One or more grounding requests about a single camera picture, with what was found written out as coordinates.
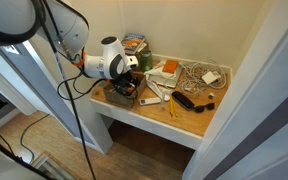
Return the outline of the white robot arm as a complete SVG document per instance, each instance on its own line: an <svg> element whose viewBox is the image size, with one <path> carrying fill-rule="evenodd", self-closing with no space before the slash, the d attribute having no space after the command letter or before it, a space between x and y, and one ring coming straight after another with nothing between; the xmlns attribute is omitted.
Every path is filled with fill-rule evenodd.
<svg viewBox="0 0 288 180"><path fill-rule="evenodd" d="M0 0L0 46L39 35L89 78L116 81L138 66L114 36L101 41L102 55L86 54L89 29L87 19L64 0Z"/></svg>

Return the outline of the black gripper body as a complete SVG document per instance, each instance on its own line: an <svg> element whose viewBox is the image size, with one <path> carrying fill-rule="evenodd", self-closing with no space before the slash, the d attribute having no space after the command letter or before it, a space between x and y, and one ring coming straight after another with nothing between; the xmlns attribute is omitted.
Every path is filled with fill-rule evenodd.
<svg viewBox="0 0 288 180"><path fill-rule="evenodd" d="M135 88L140 84L140 80L133 72L128 71L125 74L120 75L113 81L113 85L118 89Z"/></svg>

